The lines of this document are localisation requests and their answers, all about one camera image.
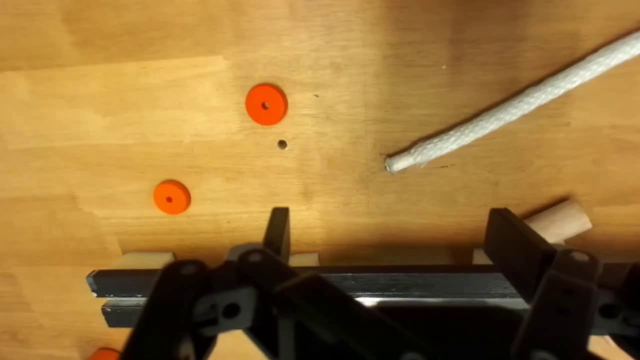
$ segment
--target white rope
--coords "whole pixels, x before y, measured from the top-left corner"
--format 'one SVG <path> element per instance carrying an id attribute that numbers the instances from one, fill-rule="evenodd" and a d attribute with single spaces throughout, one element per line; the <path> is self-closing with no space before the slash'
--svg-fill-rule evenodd
<path id="1" fill-rule="evenodd" d="M 605 74 L 618 64 L 633 59 L 640 54 L 640 32 L 624 35 L 583 61 L 547 78 L 545 82 L 526 88 L 514 97 L 482 112 L 480 115 L 428 139 L 419 142 L 406 152 L 387 158 L 389 172 L 400 172 L 405 168 L 430 162 L 457 148 L 463 148 L 514 119 L 545 106 L 547 102 L 562 96 L 565 91 Z"/>

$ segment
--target wood grain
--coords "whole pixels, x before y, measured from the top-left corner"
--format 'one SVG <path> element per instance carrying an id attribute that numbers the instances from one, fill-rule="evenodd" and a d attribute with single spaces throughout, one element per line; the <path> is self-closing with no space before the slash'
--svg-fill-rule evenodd
<path id="1" fill-rule="evenodd" d="M 640 28 L 640 1 L 0 0 L 0 357 L 120 346 L 85 273 L 130 249 L 210 262 L 292 208 L 297 251 L 465 260 L 490 205 L 578 198 L 572 245 L 638 255 L 640 59 L 426 168 L 383 159 Z M 242 102 L 281 84 L 287 119 Z M 178 178 L 192 208 L 153 205 Z M 238 344 L 223 357 L 251 357 Z"/>

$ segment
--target wooden table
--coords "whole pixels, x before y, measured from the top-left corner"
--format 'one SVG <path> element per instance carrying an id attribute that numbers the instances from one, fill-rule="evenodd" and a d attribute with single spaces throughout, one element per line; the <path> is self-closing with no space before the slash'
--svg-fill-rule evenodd
<path id="1" fill-rule="evenodd" d="M 426 168 L 383 165 L 638 28 L 633 0 L 0 0 L 0 357 L 120 346 L 92 268 L 216 262 L 273 205 L 295 251 L 406 264 L 465 262 L 492 205 L 574 195 L 594 219 L 574 245 L 638 255 L 640 59 Z M 287 90 L 283 124 L 248 119 L 258 82 Z M 182 216 L 153 204 L 167 178 L 192 192 Z M 218 357 L 257 357 L 238 338 Z"/>

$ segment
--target orange disc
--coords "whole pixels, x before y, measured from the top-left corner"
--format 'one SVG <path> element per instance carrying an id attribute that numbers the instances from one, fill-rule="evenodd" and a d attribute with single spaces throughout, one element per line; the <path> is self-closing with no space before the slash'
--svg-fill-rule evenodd
<path id="1" fill-rule="evenodd" d="M 288 109 L 287 94 L 273 84 L 257 84 L 248 90 L 245 106 L 248 115 L 263 126 L 278 124 Z"/>
<path id="2" fill-rule="evenodd" d="M 120 352 L 112 349 L 112 347 L 98 347 L 91 360 L 119 360 Z"/>
<path id="3" fill-rule="evenodd" d="M 167 213 L 181 213 L 192 204 L 188 188 L 178 179 L 164 179 L 155 192 L 156 205 Z"/>

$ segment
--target orange object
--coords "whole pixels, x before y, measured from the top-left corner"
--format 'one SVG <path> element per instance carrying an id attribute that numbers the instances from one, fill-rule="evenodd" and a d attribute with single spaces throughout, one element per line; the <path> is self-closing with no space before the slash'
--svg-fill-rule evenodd
<path id="1" fill-rule="evenodd" d="M 178 179 L 164 179 L 155 192 L 156 205 L 167 213 L 187 211 L 192 204 L 188 188 Z"/>
<path id="2" fill-rule="evenodd" d="M 91 360 L 119 360 L 120 352 L 112 349 L 112 347 L 98 347 Z"/>
<path id="3" fill-rule="evenodd" d="M 287 94 L 274 84 L 257 84 L 248 90 L 245 106 L 248 115 L 263 126 L 283 122 L 288 109 Z"/>

